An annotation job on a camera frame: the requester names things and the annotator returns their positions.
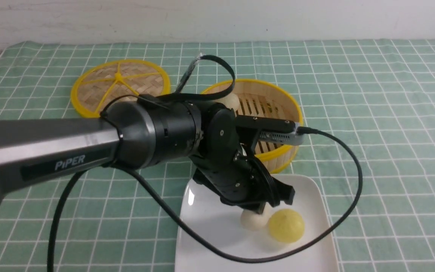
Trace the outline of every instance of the black cable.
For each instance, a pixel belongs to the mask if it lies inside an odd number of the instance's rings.
[[[47,272],[53,272],[53,263],[55,261],[55,243],[57,241],[58,224],[60,222],[60,217],[62,216],[63,207],[65,206],[66,200],[76,182],[85,172],[86,171],[78,172],[71,177],[65,186],[65,189],[63,190],[62,196],[60,196],[60,199],[58,200],[58,205],[55,209],[55,214],[53,215],[53,222],[51,222],[50,238],[48,238],[48,255],[46,257]]]
[[[316,237],[312,241],[308,242],[307,244],[300,246],[297,249],[294,249],[294,250],[291,250],[291,251],[288,251],[286,253],[282,253],[279,255],[275,255],[272,257],[267,257],[267,258],[241,258],[241,257],[237,257],[234,255],[230,255],[228,253],[222,252],[221,250],[217,249],[215,246],[210,244],[208,241],[203,239],[201,236],[199,236],[199,234],[195,233],[190,227],[188,227],[186,225],[186,223],[184,223],[179,218],[179,216],[172,210],[172,208],[169,207],[169,205],[167,205],[165,203],[165,201],[159,196],[159,194],[152,188],[152,186],[150,186],[150,184],[140,174],[138,174],[137,172],[133,171],[132,169],[129,169],[126,167],[115,167],[115,168],[122,170],[122,171],[126,172],[127,174],[133,176],[135,179],[137,179],[137,181],[150,194],[150,196],[162,207],[162,209],[164,209],[164,211],[172,218],[172,220],[174,220],[174,222],[176,222],[179,225],[179,227],[181,227],[181,229],[183,229],[189,236],[191,236],[193,239],[198,241],[198,243],[200,243],[201,245],[203,245],[205,248],[209,249],[210,251],[212,251],[216,255],[219,255],[219,256],[221,256],[225,259],[231,260],[231,261],[242,262],[242,263],[265,263],[265,262],[277,261],[277,260],[281,260],[283,258],[289,257],[291,255],[294,255],[296,253],[299,253],[299,252],[309,248],[310,246],[313,246],[314,244],[318,243],[321,239],[325,238],[328,234],[330,234],[334,229],[336,229],[352,213],[353,209],[355,209],[355,207],[359,201],[359,198],[360,198],[360,195],[362,192],[363,182],[364,182],[362,169],[360,166],[360,162],[357,159],[357,156],[355,156],[353,151],[342,140],[340,140],[339,138],[337,138],[331,134],[328,134],[324,131],[319,131],[317,129],[312,129],[309,127],[300,127],[297,132],[299,134],[320,134],[320,135],[323,135],[323,136],[330,138],[333,141],[337,142],[350,154],[353,161],[355,162],[355,165],[357,166],[357,173],[358,173],[358,178],[359,178],[357,193],[355,195],[354,200],[352,201],[352,204],[347,209],[347,211],[345,211],[345,213],[342,215],[342,217],[340,217],[331,227],[329,227],[327,230],[325,230],[318,237]]]
[[[209,249],[211,252],[215,253],[216,255],[219,255],[223,258],[226,258],[231,261],[241,262],[241,263],[265,263],[265,262],[271,262],[276,260],[281,260],[283,258],[289,257],[291,255],[294,255],[296,253],[299,253],[310,246],[313,246],[314,244],[318,243],[321,239],[325,238],[330,234],[334,229],[336,229],[355,209],[363,187],[363,174],[362,169],[359,163],[359,160],[357,159],[357,156],[353,153],[353,151],[339,138],[328,134],[324,131],[319,131],[317,129],[312,129],[309,127],[300,127],[297,130],[298,134],[320,134],[322,136],[325,136],[327,138],[332,139],[333,141],[337,142],[340,146],[342,146],[352,157],[353,161],[355,162],[355,165],[357,166],[357,173],[358,173],[358,187],[357,187],[357,193],[355,195],[354,200],[352,201],[352,204],[350,207],[345,211],[345,213],[334,223],[331,227],[329,227],[327,230],[325,230],[322,234],[320,234],[318,237],[313,239],[312,241],[308,242],[307,244],[300,246],[297,249],[288,251],[286,253],[282,253],[279,255],[275,255],[272,257],[267,258],[241,258],[234,255],[230,255],[228,253],[222,252],[221,250],[217,249],[215,246],[210,244],[208,241],[206,241],[204,238],[199,236],[196,232],[194,232],[190,227],[187,226],[186,223],[184,223],[179,216],[172,210],[167,203],[159,196],[159,194],[150,186],[150,184],[137,172],[135,172],[133,169],[122,167],[119,165],[114,166],[114,168],[122,170],[126,172],[127,174],[133,176],[143,187],[144,189],[150,194],[150,196],[164,209],[164,211],[173,219],[176,224],[181,227],[189,236],[191,236],[193,239],[198,241],[201,245],[203,245],[205,248]],[[81,177],[83,172],[79,172],[75,174],[71,180],[68,182],[67,186],[65,187],[65,190],[62,193],[62,196],[58,202],[57,209],[55,211],[55,215],[53,217],[53,222],[50,230],[50,241],[48,243],[48,260],[47,260],[47,271],[53,272],[53,258],[54,258],[54,252],[55,252],[55,240],[57,235],[57,227],[59,218],[62,215],[63,206],[66,202],[66,199],[68,198],[68,195],[71,191],[71,189],[74,187],[76,181]]]

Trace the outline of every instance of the woven bamboo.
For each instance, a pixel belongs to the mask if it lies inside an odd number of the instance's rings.
[[[118,60],[95,67],[81,76],[71,90],[71,102],[84,117],[98,117],[107,103],[119,96],[158,96],[169,90],[169,76],[161,67],[143,60]]]
[[[229,86],[231,81],[217,83],[203,93],[217,93]],[[265,81],[237,79],[233,93],[240,101],[238,115],[271,117],[293,120],[303,125],[300,107],[295,99],[283,89]],[[259,141],[256,157],[263,162],[269,172],[278,173],[285,169],[295,158],[298,147]]]

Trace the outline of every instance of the black strap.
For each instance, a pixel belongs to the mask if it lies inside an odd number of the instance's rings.
[[[219,93],[209,93],[209,94],[193,94],[193,93],[180,93],[180,91],[183,88],[183,84],[179,83],[179,90],[177,93],[170,93],[159,96],[159,100],[162,102],[177,102],[177,101],[185,101],[185,100],[199,100],[199,101],[209,101],[209,100],[218,100],[221,98],[226,97],[228,94],[230,94],[234,89],[234,84],[236,82],[236,75],[234,74],[233,68],[222,58],[216,57],[213,55],[203,55],[199,57],[199,60],[210,60],[212,62],[216,62],[217,64],[221,65],[228,71],[228,73],[231,75],[231,78],[233,79],[233,82],[231,82],[231,85],[228,86],[224,91],[220,91]],[[190,74],[192,73],[192,69],[188,69],[190,73],[186,73],[183,76],[183,79],[181,82],[184,84],[187,82],[187,80],[190,77]]]

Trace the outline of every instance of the yellow bun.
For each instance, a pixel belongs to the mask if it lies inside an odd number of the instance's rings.
[[[268,232],[276,241],[294,243],[302,238],[305,232],[305,223],[299,213],[292,209],[283,209],[270,217]]]

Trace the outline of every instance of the bamboo steamer lid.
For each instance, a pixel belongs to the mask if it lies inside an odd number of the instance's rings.
[[[113,99],[126,94],[168,94],[171,83],[167,73],[145,60],[117,60],[99,65],[76,81],[71,103],[83,117],[99,117]],[[126,97],[121,100],[136,100]]]

